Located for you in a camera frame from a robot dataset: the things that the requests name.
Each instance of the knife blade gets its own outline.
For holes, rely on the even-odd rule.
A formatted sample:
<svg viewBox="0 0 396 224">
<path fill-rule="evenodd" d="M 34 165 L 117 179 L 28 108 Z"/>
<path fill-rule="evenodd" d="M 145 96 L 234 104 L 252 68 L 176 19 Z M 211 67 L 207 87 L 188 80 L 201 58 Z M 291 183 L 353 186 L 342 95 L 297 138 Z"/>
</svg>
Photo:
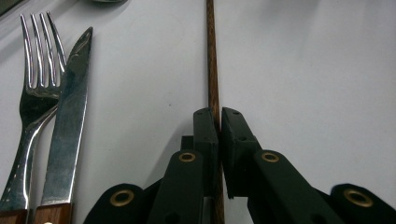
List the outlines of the knife blade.
<svg viewBox="0 0 396 224">
<path fill-rule="evenodd" d="M 73 47 L 62 77 L 43 196 L 35 212 L 37 224 L 71 222 L 73 186 L 87 104 L 92 30 L 90 27 Z"/>
</svg>

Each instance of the fork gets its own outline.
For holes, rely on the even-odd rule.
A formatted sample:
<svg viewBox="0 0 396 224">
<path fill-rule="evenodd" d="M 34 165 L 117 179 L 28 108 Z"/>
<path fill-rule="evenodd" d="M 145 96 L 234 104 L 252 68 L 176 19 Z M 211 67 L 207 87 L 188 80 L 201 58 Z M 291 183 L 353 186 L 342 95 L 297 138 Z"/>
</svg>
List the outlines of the fork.
<svg viewBox="0 0 396 224">
<path fill-rule="evenodd" d="M 25 60 L 24 81 L 20 102 L 22 133 L 17 155 L 0 201 L 0 223 L 26 223 L 27 221 L 35 148 L 42 130 L 56 113 L 58 98 L 61 93 L 61 87 L 57 83 L 60 83 L 66 62 L 61 39 L 50 13 L 47 12 L 54 38 L 53 41 L 58 54 L 57 61 L 59 69 L 57 69 L 50 35 L 43 13 L 40 13 L 39 17 L 44 34 L 47 57 L 45 61 L 35 15 L 31 14 L 37 60 L 35 68 L 32 44 L 26 20 L 21 15 Z M 44 63 L 48 64 L 47 69 L 44 68 Z"/>
</svg>

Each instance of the white background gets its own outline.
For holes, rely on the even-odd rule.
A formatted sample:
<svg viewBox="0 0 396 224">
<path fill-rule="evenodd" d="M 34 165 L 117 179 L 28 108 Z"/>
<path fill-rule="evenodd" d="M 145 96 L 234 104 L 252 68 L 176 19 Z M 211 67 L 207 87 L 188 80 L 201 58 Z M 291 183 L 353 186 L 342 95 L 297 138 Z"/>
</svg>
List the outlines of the white background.
<svg viewBox="0 0 396 224">
<path fill-rule="evenodd" d="M 19 15 L 49 10 L 66 53 L 93 26 L 75 223 L 120 183 L 163 176 L 207 104 L 205 1 L 30 0 L 0 19 L 0 191 L 21 134 Z M 396 207 L 396 1 L 216 0 L 220 105 L 307 181 L 363 186 Z M 39 204 L 53 121 L 36 153 Z M 246 199 L 226 223 L 252 223 Z"/>
</svg>

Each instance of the steak knife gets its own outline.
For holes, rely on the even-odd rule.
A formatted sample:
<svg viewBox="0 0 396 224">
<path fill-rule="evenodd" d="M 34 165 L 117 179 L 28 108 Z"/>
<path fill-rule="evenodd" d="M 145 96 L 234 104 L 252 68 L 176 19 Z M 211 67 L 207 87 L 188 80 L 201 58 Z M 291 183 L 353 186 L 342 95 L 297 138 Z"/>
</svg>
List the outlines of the steak knife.
<svg viewBox="0 0 396 224">
<path fill-rule="evenodd" d="M 67 60 L 35 224 L 71 223 L 73 186 L 87 104 L 92 30 L 90 27 L 79 38 Z"/>
</svg>

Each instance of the fork tines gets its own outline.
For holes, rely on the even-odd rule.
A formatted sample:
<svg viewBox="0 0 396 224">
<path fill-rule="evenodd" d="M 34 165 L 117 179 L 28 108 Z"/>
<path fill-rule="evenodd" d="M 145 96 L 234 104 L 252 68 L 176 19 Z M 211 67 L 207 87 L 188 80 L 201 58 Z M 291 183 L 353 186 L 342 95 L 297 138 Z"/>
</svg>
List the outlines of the fork tines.
<svg viewBox="0 0 396 224">
<path fill-rule="evenodd" d="M 36 54 L 32 53 L 32 42 L 29 36 L 26 20 L 21 14 L 21 25 L 23 31 L 24 42 L 24 58 L 25 58 L 25 87 L 26 90 L 37 96 L 48 96 L 52 98 L 59 97 L 59 83 L 61 76 L 64 73 L 66 59 L 64 56 L 64 49 L 62 47 L 61 39 L 55 27 L 53 19 L 49 12 L 47 17 L 52 31 L 53 40 L 50 39 L 49 29 L 43 13 L 39 14 L 41 23 L 41 32 L 44 35 L 46 52 L 43 52 L 42 39 L 40 30 L 38 29 L 35 15 L 31 14 L 33 24 L 33 31 L 35 35 L 35 49 Z M 57 59 L 54 59 L 52 42 L 55 43 L 57 51 Z M 37 63 L 34 66 L 33 60 L 36 59 Z"/>
</svg>

